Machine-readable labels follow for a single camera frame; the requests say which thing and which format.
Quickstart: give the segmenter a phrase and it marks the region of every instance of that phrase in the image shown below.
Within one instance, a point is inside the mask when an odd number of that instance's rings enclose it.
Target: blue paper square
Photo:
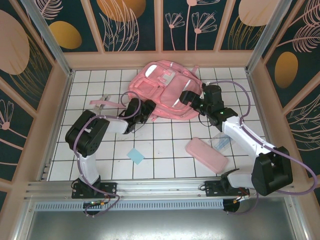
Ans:
[[[135,163],[139,164],[145,158],[137,149],[132,148],[130,152],[128,152],[127,156]]]

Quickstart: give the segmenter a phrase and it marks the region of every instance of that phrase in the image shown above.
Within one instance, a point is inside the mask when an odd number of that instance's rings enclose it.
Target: pink case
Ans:
[[[186,145],[185,150],[216,174],[221,173],[228,163],[225,156],[197,137],[194,137]]]

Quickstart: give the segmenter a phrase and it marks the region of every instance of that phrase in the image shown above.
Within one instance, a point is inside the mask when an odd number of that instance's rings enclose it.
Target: pink flower illustration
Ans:
[[[14,134],[26,139],[27,138],[26,136],[23,136],[22,134],[14,131],[10,128],[10,122],[11,122],[12,116],[14,114],[14,108],[15,108],[15,105],[12,102],[8,101],[7,104],[5,104],[5,101],[3,99],[0,100],[0,130],[3,130],[3,131],[9,130],[9,131],[13,132]],[[15,145],[15,144],[8,142],[4,139],[0,138],[0,142],[7,144],[13,148],[23,150],[23,147]],[[5,162],[0,162],[0,164],[17,165],[15,163],[11,164],[11,163],[5,163]]]
[[[183,17],[181,16],[181,13],[173,13],[172,16],[170,13],[167,13],[165,15],[165,20],[168,23],[170,28],[171,42],[172,42],[173,50],[175,51],[176,48],[175,48],[174,38],[172,34],[172,29],[183,27],[186,23],[185,21],[183,21]]]
[[[217,25],[214,24],[216,21],[214,15],[214,13],[203,13],[199,18],[199,12],[192,14],[191,18],[195,32],[194,50],[197,50],[198,34],[209,33],[217,30]]]
[[[220,0],[186,0],[186,3],[189,5],[188,12],[186,14],[186,28],[185,28],[185,50],[188,50],[188,25],[189,25],[189,15],[190,8],[197,5],[210,5],[216,4],[220,2]]]

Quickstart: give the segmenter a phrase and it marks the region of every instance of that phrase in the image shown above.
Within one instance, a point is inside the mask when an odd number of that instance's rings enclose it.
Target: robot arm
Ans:
[[[266,196],[293,182],[291,162],[289,159],[274,154],[253,140],[240,126],[238,114],[231,108],[224,107],[221,88],[217,85],[202,85],[203,97],[192,91],[184,91],[180,101],[190,106],[209,122],[237,142],[249,155],[252,164],[241,169],[234,169],[221,176],[221,184],[225,192],[232,188],[251,188]],[[282,146],[275,148],[272,144],[257,136],[244,123],[242,124],[256,139],[265,146],[284,154],[289,152]]]

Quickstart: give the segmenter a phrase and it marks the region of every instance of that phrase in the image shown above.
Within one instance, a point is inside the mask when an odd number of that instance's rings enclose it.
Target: white tile floor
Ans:
[[[62,126],[50,165],[49,181],[74,180],[78,177],[77,164],[73,152],[65,142],[66,132],[84,110],[92,109],[91,100],[98,100],[103,94],[111,95],[111,101],[119,102],[119,95],[125,92],[130,81],[136,76],[137,69],[77,71],[73,80],[70,96]],[[196,75],[203,82],[232,80],[251,91],[243,68],[200,68]],[[248,109],[248,101],[240,88],[230,83],[219,83],[222,99],[226,107],[232,108],[240,116]],[[251,102],[255,105],[252,94]],[[105,115],[116,116],[117,109],[106,107]],[[201,121],[208,124],[207,118]],[[264,136],[258,112],[252,106],[245,123],[258,135]],[[96,152],[96,164],[103,180],[120,179],[163,179],[194,178],[216,176],[202,163],[191,157],[185,150],[187,143],[194,137],[209,144],[210,138],[218,134],[215,127],[203,126],[198,117],[190,121],[158,118],[148,122],[135,133],[127,135],[107,133]],[[135,164],[127,153],[136,148],[145,157]],[[247,154],[235,142],[223,153],[229,159],[224,172],[252,164]]]

